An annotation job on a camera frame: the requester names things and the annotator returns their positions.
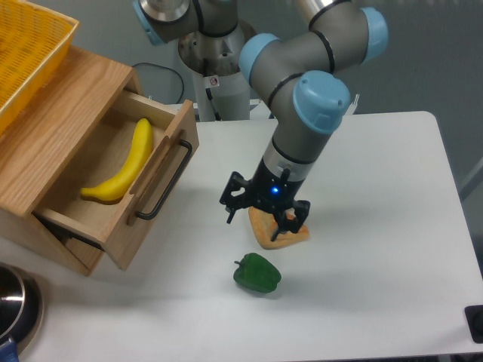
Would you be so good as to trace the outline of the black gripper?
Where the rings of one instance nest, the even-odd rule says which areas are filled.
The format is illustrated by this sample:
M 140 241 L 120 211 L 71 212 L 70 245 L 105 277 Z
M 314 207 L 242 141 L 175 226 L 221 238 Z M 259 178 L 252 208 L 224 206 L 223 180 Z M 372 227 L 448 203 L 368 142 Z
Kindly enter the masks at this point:
M 311 204 L 295 200 L 303 181 L 290 180 L 290 176 L 287 168 L 276 176 L 264 161 L 259 163 L 251 180 L 233 171 L 220 196 L 220 203 L 229 214 L 226 222 L 231 223 L 238 210 L 252 206 L 274 216 L 277 228 L 270 241 L 275 241 L 280 233 L 298 233 L 309 215 Z M 293 219 L 288 219 L 289 210 L 294 211 Z

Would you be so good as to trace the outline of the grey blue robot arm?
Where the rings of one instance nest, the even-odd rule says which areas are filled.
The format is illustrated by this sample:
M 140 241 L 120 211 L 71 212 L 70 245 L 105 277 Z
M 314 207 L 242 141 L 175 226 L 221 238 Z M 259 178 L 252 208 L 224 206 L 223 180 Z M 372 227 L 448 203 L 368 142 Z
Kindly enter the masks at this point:
M 274 236 L 297 233 L 310 203 L 296 193 L 351 102 L 336 73 L 380 56 L 389 30 L 374 8 L 350 1 L 299 1 L 305 34 L 282 41 L 269 33 L 245 37 L 234 1 L 135 1 L 153 44 L 179 42 L 181 57 L 206 76 L 239 73 L 278 120 L 251 179 L 233 173 L 220 197 L 230 215 L 255 207 L 273 216 Z

